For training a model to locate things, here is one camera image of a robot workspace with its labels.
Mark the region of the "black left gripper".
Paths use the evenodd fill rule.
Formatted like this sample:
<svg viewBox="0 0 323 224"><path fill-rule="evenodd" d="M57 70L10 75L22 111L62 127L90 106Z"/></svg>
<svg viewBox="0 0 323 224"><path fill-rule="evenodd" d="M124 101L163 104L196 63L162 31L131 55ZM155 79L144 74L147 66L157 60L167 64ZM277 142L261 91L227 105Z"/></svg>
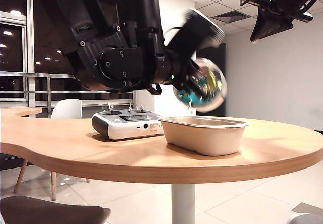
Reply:
<svg viewBox="0 0 323 224"><path fill-rule="evenodd" d="M194 93L209 97L206 67L191 59L202 43L202 37L193 27L181 27L166 46L166 83L174 83L174 94Z"/></svg>

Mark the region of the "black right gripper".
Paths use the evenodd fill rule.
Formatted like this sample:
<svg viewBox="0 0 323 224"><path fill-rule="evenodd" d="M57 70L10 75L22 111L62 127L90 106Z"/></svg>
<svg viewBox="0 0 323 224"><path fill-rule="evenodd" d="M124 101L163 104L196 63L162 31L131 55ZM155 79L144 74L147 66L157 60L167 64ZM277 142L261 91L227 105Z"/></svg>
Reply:
<svg viewBox="0 0 323 224"><path fill-rule="evenodd" d="M289 30L293 28L293 19L310 22L313 19L302 7L308 0L240 0L240 5L249 3L258 7L258 16L250 36L250 41L257 41L265 37ZM267 10L271 10L277 15L291 18L281 18L273 16Z"/></svg>

